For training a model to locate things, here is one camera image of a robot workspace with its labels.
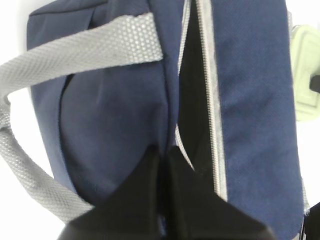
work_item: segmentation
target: fabric seam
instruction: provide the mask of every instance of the fabric seam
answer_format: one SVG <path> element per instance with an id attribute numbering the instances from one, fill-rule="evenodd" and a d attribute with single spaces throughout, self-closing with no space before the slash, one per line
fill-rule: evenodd
<path id="1" fill-rule="evenodd" d="M 89 10 L 89 9 L 93 9 L 105 4 L 108 4 L 109 2 L 104 2 L 104 3 L 99 3 L 96 5 L 92 5 L 92 6 L 88 6 L 88 7 L 83 7 L 83 8 L 79 8 L 79 9 L 73 9 L 73 10 L 66 10 L 66 11 L 48 11 L 48 12 L 39 12 L 39 13 L 31 13 L 29 15 L 29 17 L 34 17 L 34 16 L 40 16 L 40 15 L 46 15 L 46 14 L 68 14 L 68 13 L 73 13 L 73 12 L 79 12 L 79 11 L 83 11 L 83 10 Z"/>

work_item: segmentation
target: black lining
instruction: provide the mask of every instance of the black lining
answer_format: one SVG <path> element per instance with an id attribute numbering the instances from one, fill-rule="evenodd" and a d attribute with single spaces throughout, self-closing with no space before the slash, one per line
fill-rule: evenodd
<path id="1" fill-rule="evenodd" d="M 195 171 L 212 184 L 212 157 L 207 93 L 196 1 L 190 20 L 180 70 L 179 131 Z"/>

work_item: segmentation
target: open zipper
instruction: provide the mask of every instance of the open zipper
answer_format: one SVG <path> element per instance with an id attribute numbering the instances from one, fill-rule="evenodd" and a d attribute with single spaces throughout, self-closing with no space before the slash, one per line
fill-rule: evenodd
<path id="1" fill-rule="evenodd" d="M 217 65 L 215 60 L 215 41 L 214 41 L 214 25 L 211 0 L 193 0 L 195 1 L 198 28 L 200 33 L 201 51 L 203 60 L 203 74 L 205 81 L 206 106 L 208 117 L 209 141 L 211 151 L 212 178 L 213 187 L 217 195 L 225 201 L 228 199 L 227 180 L 224 155 L 224 141 L 221 121 L 219 86 Z M 186 36 L 189 21 L 186 18 L 190 16 L 190 0 L 185 0 L 183 19 L 182 19 L 182 35 L 180 55 L 178 61 L 178 69 L 182 64 L 184 49 L 186 44 Z M 179 129 L 176 130 L 176 143 L 187 162 L 192 163 L 187 155 L 185 147 L 180 137 Z"/>

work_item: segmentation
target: gray strap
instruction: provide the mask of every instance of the gray strap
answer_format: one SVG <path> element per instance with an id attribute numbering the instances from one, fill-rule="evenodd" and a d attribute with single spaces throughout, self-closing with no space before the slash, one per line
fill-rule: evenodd
<path id="1" fill-rule="evenodd" d="M 120 16 L 101 27 L 41 45 L 0 66 L 0 154 L 29 195 L 63 222 L 92 206 L 47 175 L 21 149 L 11 130 L 7 95 L 65 75 L 162 58 L 154 16 L 146 13 Z"/>

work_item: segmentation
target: light green object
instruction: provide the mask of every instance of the light green object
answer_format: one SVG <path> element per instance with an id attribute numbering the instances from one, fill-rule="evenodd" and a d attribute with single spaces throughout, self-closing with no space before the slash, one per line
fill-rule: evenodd
<path id="1" fill-rule="evenodd" d="M 320 75 L 320 32 L 308 25 L 295 27 L 290 52 L 296 119 L 313 120 L 320 116 L 320 94 L 310 90 L 311 78 Z"/>

